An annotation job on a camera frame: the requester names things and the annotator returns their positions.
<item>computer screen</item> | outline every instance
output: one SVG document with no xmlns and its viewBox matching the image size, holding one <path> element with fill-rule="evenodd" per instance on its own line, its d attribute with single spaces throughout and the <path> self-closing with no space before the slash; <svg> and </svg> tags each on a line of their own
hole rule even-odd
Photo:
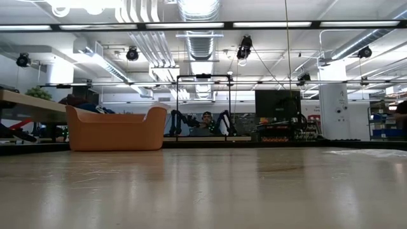
<svg viewBox="0 0 407 229">
<path fill-rule="evenodd" d="M 256 116 L 288 121 L 301 112 L 300 91 L 257 90 Z"/>
</svg>

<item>orange plastic tub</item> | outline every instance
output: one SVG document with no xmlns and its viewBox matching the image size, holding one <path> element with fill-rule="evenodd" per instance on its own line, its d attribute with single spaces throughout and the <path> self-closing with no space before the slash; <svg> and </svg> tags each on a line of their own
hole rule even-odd
<svg viewBox="0 0 407 229">
<path fill-rule="evenodd" d="M 162 147 L 165 108 L 144 114 L 97 114 L 66 106 L 69 145 L 74 151 L 157 150 Z"/>
</svg>

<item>table surface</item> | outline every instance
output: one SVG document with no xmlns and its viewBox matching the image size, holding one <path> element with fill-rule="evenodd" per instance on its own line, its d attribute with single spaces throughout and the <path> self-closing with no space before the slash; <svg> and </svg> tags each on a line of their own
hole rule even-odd
<svg viewBox="0 0 407 229">
<path fill-rule="evenodd" d="M 407 228 L 407 159 L 329 148 L 0 157 L 3 228 Z"/>
<path fill-rule="evenodd" d="M 0 90 L 0 101 L 14 102 L 12 109 L 3 109 L 1 118 L 24 120 L 27 118 L 37 122 L 66 122 L 65 105 L 53 101 L 34 98 L 32 96 Z"/>
</svg>

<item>wooden desk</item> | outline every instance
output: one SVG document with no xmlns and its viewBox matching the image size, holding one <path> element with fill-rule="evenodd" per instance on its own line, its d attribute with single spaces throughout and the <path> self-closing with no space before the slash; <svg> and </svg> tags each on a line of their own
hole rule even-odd
<svg viewBox="0 0 407 229">
<path fill-rule="evenodd" d="M 14 102 L 12 109 L 3 109 L 1 118 L 8 120 L 24 120 L 31 118 L 36 122 L 66 122 L 65 105 L 53 101 L 34 98 L 7 90 L 0 90 L 0 101 Z"/>
</svg>

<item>wooden tabletop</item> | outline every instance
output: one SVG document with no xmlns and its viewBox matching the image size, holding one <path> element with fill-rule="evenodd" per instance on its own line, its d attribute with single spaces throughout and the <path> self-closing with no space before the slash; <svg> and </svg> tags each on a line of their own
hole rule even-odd
<svg viewBox="0 0 407 229">
<path fill-rule="evenodd" d="M 3 109 L 1 118 L 8 120 L 24 120 L 31 118 L 37 122 L 65 122 L 65 105 L 46 101 L 32 96 L 0 90 L 0 101 L 14 102 L 12 109 Z"/>
</svg>

